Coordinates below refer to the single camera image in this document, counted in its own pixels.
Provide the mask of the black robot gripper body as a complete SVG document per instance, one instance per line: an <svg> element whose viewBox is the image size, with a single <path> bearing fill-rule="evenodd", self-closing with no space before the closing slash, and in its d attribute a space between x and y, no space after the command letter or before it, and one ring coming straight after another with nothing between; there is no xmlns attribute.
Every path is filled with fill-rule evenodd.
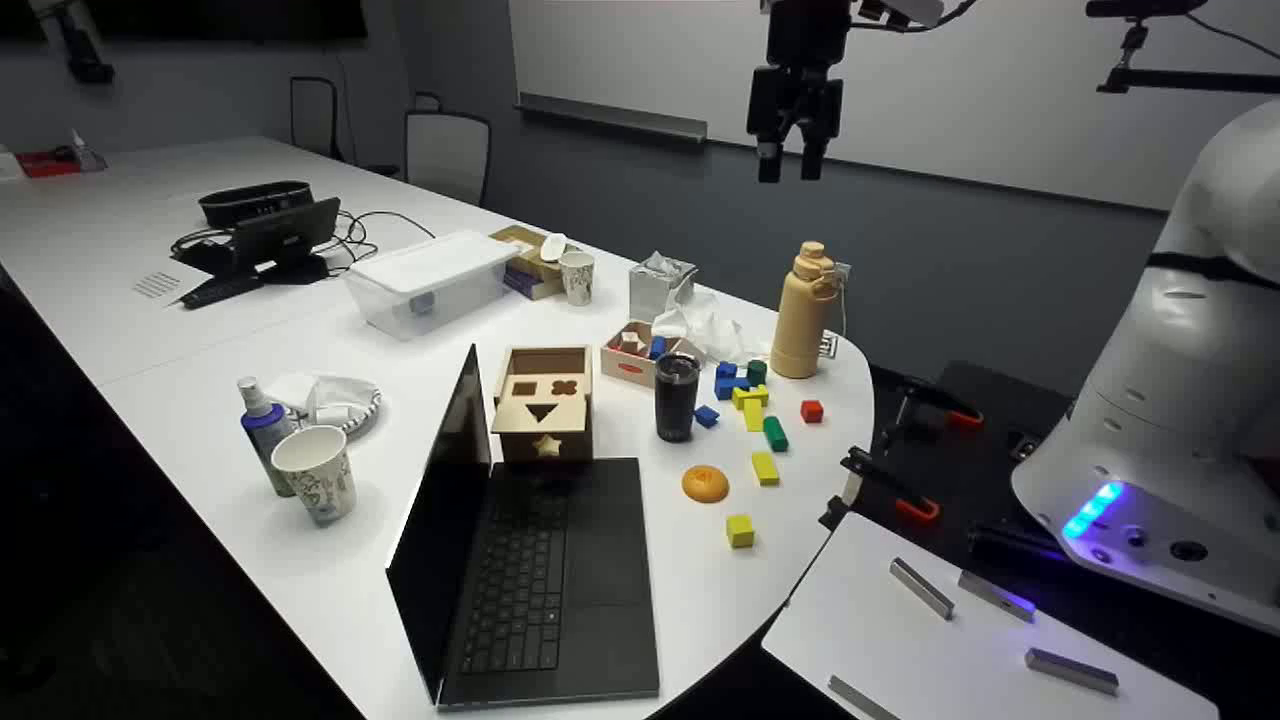
<svg viewBox="0 0 1280 720"><path fill-rule="evenodd" d="M765 0L765 65L752 72L749 133L778 144L793 127L806 144L841 133L846 0Z"/></svg>

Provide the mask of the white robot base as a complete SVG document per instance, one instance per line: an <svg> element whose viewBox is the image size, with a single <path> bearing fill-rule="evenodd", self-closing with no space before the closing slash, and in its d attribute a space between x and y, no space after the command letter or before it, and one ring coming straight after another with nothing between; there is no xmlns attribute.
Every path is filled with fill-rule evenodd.
<svg viewBox="0 0 1280 720"><path fill-rule="evenodd" d="M1246 432L1280 394L1280 105L1197 156L1083 386L1010 466L1068 558L1280 633L1280 495Z"/></svg>

